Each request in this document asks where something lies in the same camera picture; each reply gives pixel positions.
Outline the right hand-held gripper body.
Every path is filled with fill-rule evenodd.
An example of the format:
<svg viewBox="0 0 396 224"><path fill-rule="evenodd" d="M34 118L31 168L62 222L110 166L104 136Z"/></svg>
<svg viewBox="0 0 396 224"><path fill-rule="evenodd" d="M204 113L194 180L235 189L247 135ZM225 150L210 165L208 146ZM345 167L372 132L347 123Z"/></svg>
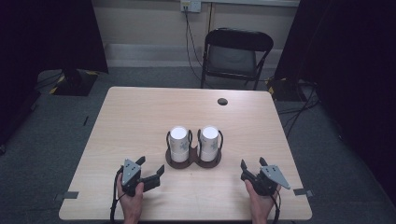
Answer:
<svg viewBox="0 0 396 224"><path fill-rule="evenodd" d="M289 182L277 165L262 166L257 175L257 181L259 183L258 194L262 196L273 195L278 185L285 189L290 189Z"/></svg>

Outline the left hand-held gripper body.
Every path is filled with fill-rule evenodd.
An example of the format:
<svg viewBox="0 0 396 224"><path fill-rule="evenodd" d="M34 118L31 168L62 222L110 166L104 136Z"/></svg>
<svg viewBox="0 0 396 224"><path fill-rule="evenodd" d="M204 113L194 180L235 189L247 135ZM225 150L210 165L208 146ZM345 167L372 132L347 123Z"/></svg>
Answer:
<svg viewBox="0 0 396 224"><path fill-rule="evenodd" d="M131 197L134 197L135 188L139 183L140 176L141 165L136 164L135 161L126 159L124 161L121 179L121 187L123 192Z"/></svg>

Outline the dark brown double cup holder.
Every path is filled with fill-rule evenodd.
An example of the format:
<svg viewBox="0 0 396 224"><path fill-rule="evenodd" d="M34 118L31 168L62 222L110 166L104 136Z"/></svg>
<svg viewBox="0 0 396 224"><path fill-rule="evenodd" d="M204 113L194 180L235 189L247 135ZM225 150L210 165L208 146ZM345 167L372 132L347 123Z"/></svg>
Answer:
<svg viewBox="0 0 396 224"><path fill-rule="evenodd" d="M200 139L200 133L202 129L198 130L197 133L197 146L193 147L192 144L192 132L191 130L187 130L189 132L189 155L188 158L183 161L183 162L175 162L171 159L171 152L170 152L170 146L169 146L169 136L170 136L170 131L167 133L165 137L167 149L165 151L165 160L166 162L173 168L175 169L184 169L192 165L193 163L196 163L198 166L203 167L203 168L214 168L216 167L221 159L222 159L222 146L223 146L223 134L219 130L219 141L218 141L218 154L217 157L213 161L202 161L200 159L200 156L198 155L199 152L199 139Z"/></svg>

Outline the person's right hand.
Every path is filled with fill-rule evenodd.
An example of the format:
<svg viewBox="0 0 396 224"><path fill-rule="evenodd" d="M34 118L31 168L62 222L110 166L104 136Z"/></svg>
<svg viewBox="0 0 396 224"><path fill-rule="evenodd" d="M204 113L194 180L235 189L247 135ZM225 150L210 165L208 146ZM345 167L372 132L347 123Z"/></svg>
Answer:
<svg viewBox="0 0 396 224"><path fill-rule="evenodd" d="M248 180L245 180L245 185L250 199L251 220L253 218L268 219L269 214L275 205L274 199L280 191L280 187L277 187L277 191L273 196L261 196L255 191L252 184Z"/></svg>

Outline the person's left hand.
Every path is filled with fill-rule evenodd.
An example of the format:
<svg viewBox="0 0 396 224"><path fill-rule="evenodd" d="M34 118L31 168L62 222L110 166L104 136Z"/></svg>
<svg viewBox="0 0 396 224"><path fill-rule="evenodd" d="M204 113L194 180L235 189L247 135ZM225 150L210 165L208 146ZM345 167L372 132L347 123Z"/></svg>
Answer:
<svg viewBox="0 0 396 224"><path fill-rule="evenodd" d="M139 183L135 188L135 196L129 196L122 190L121 182L117 185L119 201L124 220L138 220L142 213L144 184Z"/></svg>

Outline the black stand base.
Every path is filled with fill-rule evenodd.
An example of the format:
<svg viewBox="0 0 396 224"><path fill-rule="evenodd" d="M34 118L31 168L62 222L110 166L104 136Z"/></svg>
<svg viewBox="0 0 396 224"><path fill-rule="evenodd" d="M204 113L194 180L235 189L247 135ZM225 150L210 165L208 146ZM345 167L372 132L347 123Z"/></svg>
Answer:
<svg viewBox="0 0 396 224"><path fill-rule="evenodd" d="M63 69L61 77L49 91L53 95L88 96L99 74L94 71Z"/></svg>
<svg viewBox="0 0 396 224"><path fill-rule="evenodd" d="M289 82L285 78L275 80L269 79L266 82L268 92L272 95L274 101L279 102L305 102L306 97L302 89L297 85Z"/></svg>

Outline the black folding chair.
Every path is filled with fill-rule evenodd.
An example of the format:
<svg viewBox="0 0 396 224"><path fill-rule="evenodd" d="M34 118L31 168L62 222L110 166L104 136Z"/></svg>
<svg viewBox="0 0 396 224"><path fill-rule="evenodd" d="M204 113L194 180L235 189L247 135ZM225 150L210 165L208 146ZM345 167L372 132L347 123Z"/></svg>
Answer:
<svg viewBox="0 0 396 224"><path fill-rule="evenodd" d="M218 28L205 37L201 87L207 77L253 81L256 90L266 57L274 46L271 36L258 31Z"/></svg>

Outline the black curtain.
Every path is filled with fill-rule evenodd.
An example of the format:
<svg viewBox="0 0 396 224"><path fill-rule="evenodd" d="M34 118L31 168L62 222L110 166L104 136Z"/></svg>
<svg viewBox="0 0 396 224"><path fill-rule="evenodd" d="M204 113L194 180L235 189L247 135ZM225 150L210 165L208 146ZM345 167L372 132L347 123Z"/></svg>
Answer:
<svg viewBox="0 0 396 224"><path fill-rule="evenodd" d="M396 0L300 0L275 77L317 83L396 205Z"/></svg>
<svg viewBox="0 0 396 224"><path fill-rule="evenodd" d="M0 0L0 146L55 69L108 71L92 0Z"/></svg>

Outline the white wall outlet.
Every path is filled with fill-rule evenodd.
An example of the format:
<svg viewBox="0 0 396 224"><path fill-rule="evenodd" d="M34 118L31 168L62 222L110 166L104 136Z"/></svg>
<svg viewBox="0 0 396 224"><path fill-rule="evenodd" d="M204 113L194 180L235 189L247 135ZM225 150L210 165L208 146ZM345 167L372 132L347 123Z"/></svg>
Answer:
<svg viewBox="0 0 396 224"><path fill-rule="evenodd" d="M202 10L202 2L196 0L180 0L181 12L200 13Z"/></svg>

